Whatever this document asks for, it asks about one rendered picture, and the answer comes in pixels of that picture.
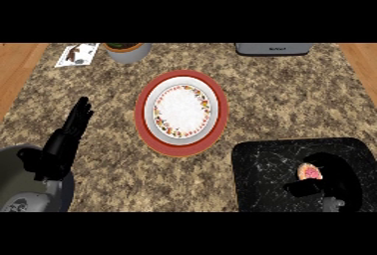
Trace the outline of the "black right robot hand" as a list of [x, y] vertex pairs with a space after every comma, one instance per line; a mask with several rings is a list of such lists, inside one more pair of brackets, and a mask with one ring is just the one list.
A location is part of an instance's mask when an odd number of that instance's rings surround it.
[[320, 171], [320, 179], [304, 179], [282, 185], [294, 196], [303, 197], [322, 193], [323, 197], [335, 197], [344, 201], [337, 212], [357, 212], [362, 207], [362, 188], [359, 178], [345, 159], [328, 152], [316, 152], [303, 159]]

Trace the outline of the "grey plant pot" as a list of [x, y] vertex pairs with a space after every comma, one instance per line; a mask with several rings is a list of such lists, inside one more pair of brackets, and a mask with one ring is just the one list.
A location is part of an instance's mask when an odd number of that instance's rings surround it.
[[152, 48], [150, 43], [104, 43], [103, 46], [110, 58], [121, 64], [137, 62]]

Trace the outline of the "white printed card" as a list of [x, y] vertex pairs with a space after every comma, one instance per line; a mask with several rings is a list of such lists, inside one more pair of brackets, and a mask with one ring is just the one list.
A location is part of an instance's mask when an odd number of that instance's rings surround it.
[[87, 66], [91, 64], [98, 43], [82, 43], [75, 46], [67, 46], [59, 57], [54, 67]]

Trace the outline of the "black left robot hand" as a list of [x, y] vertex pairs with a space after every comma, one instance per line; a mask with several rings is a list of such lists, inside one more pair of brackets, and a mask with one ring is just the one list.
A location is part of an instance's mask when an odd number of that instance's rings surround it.
[[64, 123], [53, 131], [42, 149], [26, 147], [17, 151], [23, 169], [33, 173], [36, 181], [60, 181], [67, 175], [93, 113], [88, 98], [79, 97]]

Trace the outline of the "black rectangular tray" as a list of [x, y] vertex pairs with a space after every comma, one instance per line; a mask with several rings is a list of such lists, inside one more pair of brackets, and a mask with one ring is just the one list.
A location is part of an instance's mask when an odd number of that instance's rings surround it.
[[295, 198], [282, 188], [297, 180], [297, 167], [316, 152], [338, 155], [360, 181], [359, 212], [377, 212], [377, 158], [353, 137], [246, 141], [233, 146], [230, 163], [239, 212], [320, 212], [322, 194]]

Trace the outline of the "white floral rimmed plate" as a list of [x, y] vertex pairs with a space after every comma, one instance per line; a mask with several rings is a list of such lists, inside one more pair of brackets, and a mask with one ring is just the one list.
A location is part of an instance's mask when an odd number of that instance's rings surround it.
[[218, 101], [208, 84], [181, 76], [158, 82], [147, 94], [147, 131], [166, 144], [183, 146], [202, 140], [218, 118]]

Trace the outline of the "grey appliance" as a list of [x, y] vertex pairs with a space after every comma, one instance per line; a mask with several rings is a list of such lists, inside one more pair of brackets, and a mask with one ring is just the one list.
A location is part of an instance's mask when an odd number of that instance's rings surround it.
[[236, 43], [235, 51], [243, 56], [300, 56], [311, 46], [311, 43]]

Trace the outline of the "red round placemat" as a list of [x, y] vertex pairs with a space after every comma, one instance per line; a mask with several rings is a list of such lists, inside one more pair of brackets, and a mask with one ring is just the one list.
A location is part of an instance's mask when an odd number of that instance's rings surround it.
[[[158, 82], [162, 82], [168, 78], [181, 77], [181, 76], [198, 78], [201, 81], [203, 81], [208, 84], [209, 88], [212, 89], [214, 95], [218, 101], [218, 118], [217, 118], [212, 130], [208, 132], [208, 135], [203, 137], [203, 139], [189, 145], [177, 146], [159, 141], [158, 138], [147, 131], [147, 125], [144, 121], [144, 104], [146, 104], [147, 94], [152, 91], [152, 88], [156, 86]], [[227, 119], [227, 103], [226, 103], [224, 93], [214, 79], [208, 75], [193, 70], [174, 70], [158, 75], [149, 81], [146, 87], [143, 88], [140, 92], [138, 99], [135, 102], [134, 123], [135, 123], [138, 137], [153, 151], [156, 151], [158, 153], [166, 156], [174, 156], [174, 157], [190, 156], [201, 153], [215, 143], [226, 126], [226, 119]]]

